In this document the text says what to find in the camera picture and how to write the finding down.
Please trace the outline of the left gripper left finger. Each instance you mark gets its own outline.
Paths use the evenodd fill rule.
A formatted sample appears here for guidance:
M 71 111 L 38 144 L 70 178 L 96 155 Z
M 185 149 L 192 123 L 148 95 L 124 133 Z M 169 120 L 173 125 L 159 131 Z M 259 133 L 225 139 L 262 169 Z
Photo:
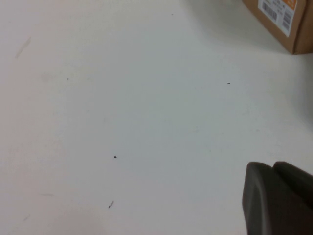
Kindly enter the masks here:
M 259 162 L 247 164 L 242 206 L 249 235 L 277 235 L 284 230 L 285 189 L 271 166 Z

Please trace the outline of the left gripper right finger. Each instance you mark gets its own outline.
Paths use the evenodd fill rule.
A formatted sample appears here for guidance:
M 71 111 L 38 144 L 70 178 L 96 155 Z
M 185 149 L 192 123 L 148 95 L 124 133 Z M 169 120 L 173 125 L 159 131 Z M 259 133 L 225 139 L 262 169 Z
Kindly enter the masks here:
M 287 162 L 276 162 L 276 173 L 290 190 L 289 215 L 291 235 L 311 235 L 313 233 L 313 176 Z

